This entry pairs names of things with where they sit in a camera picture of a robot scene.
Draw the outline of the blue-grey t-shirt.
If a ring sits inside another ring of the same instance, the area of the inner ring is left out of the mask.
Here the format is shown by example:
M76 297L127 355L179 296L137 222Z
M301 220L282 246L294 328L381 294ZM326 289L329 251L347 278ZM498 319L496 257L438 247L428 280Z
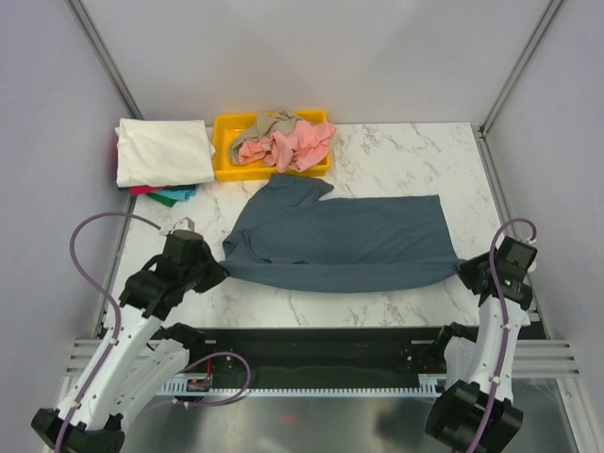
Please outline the blue-grey t-shirt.
M452 277L459 258L436 195L329 197L318 178L273 175L223 241L234 278L303 292L421 288Z

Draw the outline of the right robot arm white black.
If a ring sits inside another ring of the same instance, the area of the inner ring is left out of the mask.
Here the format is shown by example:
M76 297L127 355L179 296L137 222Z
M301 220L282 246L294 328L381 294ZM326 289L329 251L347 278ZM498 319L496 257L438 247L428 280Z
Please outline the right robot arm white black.
M513 405L512 365L533 290L525 278L537 250L506 237L500 246L460 264L457 275L478 296L478 333L451 324L432 345L446 371L445 388L428 415L426 433L454 452L500 452L522 427Z

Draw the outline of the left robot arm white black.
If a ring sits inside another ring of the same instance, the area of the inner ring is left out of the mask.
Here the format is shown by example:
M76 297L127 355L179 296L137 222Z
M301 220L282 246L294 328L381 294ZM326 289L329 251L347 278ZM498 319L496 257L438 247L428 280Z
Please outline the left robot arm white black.
M160 387L206 363L198 329L163 322L187 292L204 293L227 276L202 235L169 233L162 252L126 281L115 323L73 389L54 409L34 415L31 426L42 441L56 452L119 451Z

